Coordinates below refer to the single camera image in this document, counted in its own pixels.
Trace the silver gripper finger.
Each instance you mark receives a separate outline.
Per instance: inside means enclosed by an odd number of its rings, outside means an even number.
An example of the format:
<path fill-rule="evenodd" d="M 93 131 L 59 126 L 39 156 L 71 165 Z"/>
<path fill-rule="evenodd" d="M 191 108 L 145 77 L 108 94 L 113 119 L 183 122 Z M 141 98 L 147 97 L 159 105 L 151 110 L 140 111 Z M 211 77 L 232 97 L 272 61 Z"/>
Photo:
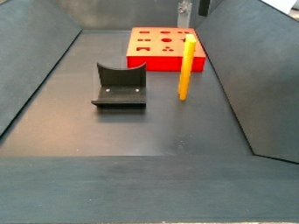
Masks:
<path fill-rule="evenodd" d="M 177 27 L 188 28 L 192 14 L 192 0 L 181 0 L 177 4 Z"/>
<path fill-rule="evenodd" d="M 203 17 L 208 16 L 210 7 L 211 7 L 211 0 L 200 0 L 200 6 L 199 6 L 199 15 L 200 16 L 203 16 Z"/>

